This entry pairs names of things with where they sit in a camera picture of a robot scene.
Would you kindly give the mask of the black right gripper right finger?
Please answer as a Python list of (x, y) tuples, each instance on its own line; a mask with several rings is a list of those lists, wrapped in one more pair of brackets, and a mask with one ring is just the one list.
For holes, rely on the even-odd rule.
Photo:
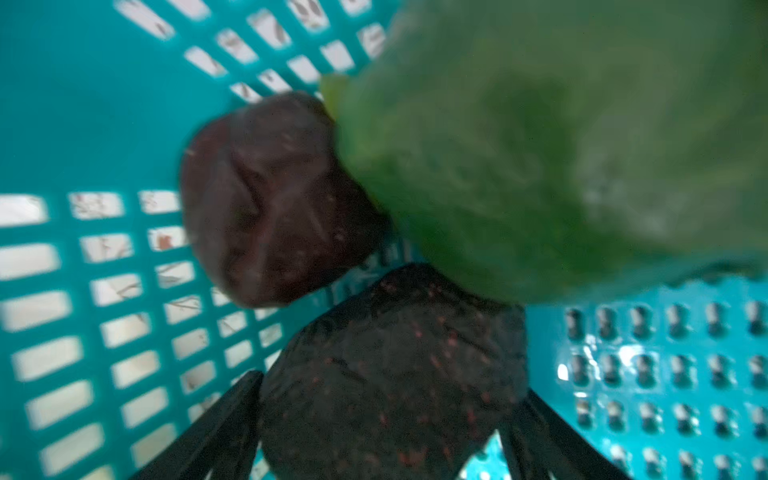
[(626, 479), (534, 391), (499, 427), (513, 479)]

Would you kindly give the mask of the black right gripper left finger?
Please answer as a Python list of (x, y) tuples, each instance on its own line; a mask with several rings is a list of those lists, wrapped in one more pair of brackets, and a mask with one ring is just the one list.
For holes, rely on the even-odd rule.
[(246, 372), (134, 479), (248, 479), (260, 440), (264, 373)]

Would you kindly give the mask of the dark green avocado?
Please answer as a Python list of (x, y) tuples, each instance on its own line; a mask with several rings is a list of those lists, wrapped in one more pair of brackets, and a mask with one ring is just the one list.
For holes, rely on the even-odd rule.
[(453, 479), (529, 389), (525, 312), (426, 263), (297, 332), (261, 386), (279, 479)]

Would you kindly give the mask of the light green fruit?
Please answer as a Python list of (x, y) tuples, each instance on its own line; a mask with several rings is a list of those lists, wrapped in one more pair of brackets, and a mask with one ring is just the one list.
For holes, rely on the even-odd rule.
[(767, 267), (763, 1), (405, 1), (321, 91), (349, 174), (473, 293)]

